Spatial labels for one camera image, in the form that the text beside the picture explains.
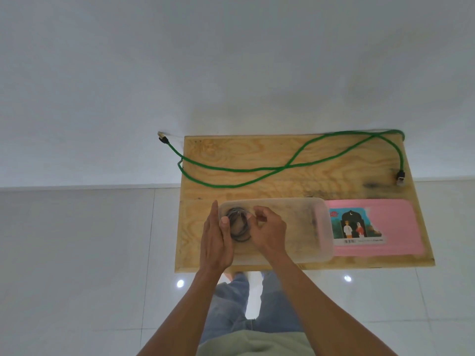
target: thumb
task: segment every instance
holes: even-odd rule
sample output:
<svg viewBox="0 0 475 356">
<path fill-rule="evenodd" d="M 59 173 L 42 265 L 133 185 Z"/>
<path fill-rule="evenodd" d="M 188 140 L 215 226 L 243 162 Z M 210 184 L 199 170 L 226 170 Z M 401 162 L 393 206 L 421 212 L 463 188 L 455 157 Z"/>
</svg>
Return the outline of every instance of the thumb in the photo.
<svg viewBox="0 0 475 356">
<path fill-rule="evenodd" d="M 219 221 L 219 228 L 223 234 L 223 243 L 226 248 L 232 247 L 233 241 L 231 239 L 231 228 L 229 226 L 228 216 L 223 216 Z"/>
<path fill-rule="evenodd" d="M 247 224 L 249 225 L 249 231 L 251 232 L 251 235 L 252 235 L 255 231 L 259 229 L 258 221 L 254 217 L 254 215 L 251 213 L 248 213 L 246 215 L 246 218 L 247 218 Z"/>
</svg>

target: jeans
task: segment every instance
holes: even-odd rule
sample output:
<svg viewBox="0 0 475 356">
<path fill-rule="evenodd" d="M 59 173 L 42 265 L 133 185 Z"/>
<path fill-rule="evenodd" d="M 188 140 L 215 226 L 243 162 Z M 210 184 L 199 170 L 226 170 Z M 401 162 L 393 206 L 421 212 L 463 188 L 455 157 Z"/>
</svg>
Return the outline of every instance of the jeans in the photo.
<svg viewBox="0 0 475 356">
<path fill-rule="evenodd" d="M 258 318 L 246 319 L 249 281 L 243 273 L 234 280 L 216 286 L 201 335 L 202 344 L 212 338 L 227 335 L 234 331 L 254 330 L 260 332 L 303 332 L 300 321 L 289 300 L 282 291 L 276 274 L 272 271 L 262 273 L 261 309 Z"/>
</svg>

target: tiled floor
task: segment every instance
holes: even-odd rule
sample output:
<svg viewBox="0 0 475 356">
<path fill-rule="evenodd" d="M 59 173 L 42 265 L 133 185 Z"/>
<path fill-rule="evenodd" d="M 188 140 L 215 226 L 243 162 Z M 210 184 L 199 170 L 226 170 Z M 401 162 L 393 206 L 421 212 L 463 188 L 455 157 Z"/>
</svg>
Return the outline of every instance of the tiled floor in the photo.
<svg viewBox="0 0 475 356">
<path fill-rule="evenodd" d="M 472 355 L 475 181 L 417 190 L 435 268 L 307 274 L 399 355 Z M 179 194 L 0 193 L 0 355 L 138 352 L 193 280 L 174 273 Z M 260 282 L 251 273 L 250 318 Z"/>
</svg>

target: wooden board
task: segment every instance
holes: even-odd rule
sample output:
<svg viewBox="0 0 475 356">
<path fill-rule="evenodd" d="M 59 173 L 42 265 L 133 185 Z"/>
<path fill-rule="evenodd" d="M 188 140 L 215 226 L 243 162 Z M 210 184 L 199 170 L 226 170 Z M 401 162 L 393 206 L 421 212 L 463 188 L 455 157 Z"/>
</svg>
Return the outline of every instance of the wooden board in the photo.
<svg viewBox="0 0 475 356">
<path fill-rule="evenodd" d="M 300 146 L 318 135 L 275 136 L 194 136 L 186 137 L 184 155 L 211 166 L 255 168 L 284 165 Z M 294 161 L 310 162 L 335 155 L 358 141 L 362 135 L 328 137 L 307 147 Z M 406 181 L 396 186 L 399 157 L 381 139 L 372 139 L 349 153 L 321 164 L 282 171 L 240 188 L 209 188 L 181 178 L 175 272 L 195 272 L 199 268 L 199 244 L 203 223 L 213 200 L 275 197 L 321 197 L 324 200 L 395 198 L 409 200 L 416 213 L 426 252 L 424 255 L 334 257 L 327 263 L 302 263 L 302 269 L 365 269 L 434 266 L 434 256 L 407 163 L 402 137 L 385 135 L 395 142 L 405 157 Z M 230 173 L 207 170 L 184 162 L 191 176 L 212 184 L 238 184 L 266 173 Z M 270 269 L 269 265 L 233 266 L 233 270 Z"/>
</svg>

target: person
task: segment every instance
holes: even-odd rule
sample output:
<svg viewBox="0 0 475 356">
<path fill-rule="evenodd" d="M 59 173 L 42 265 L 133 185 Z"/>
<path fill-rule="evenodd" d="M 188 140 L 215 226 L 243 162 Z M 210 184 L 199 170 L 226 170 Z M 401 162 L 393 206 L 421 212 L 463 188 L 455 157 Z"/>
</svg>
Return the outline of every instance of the person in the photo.
<svg viewBox="0 0 475 356">
<path fill-rule="evenodd" d="M 364 229 L 359 222 L 356 222 L 356 232 L 360 237 L 364 237 Z"/>
<path fill-rule="evenodd" d="M 259 316 L 246 319 L 246 276 L 238 273 L 217 285 L 234 257 L 229 219 L 218 220 L 217 210 L 215 201 L 189 290 L 138 356 L 395 355 L 292 261 L 285 251 L 286 223 L 262 206 L 254 207 L 256 215 L 248 214 L 247 222 L 273 271 L 264 274 Z"/>
<path fill-rule="evenodd" d="M 350 223 L 348 221 L 345 221 L 345 227 L 343 227 L 343 232 L 345 232 L 346 238 L 347 239 L 353 239 L 353 229 L 350 226 Z"/>
</svg>

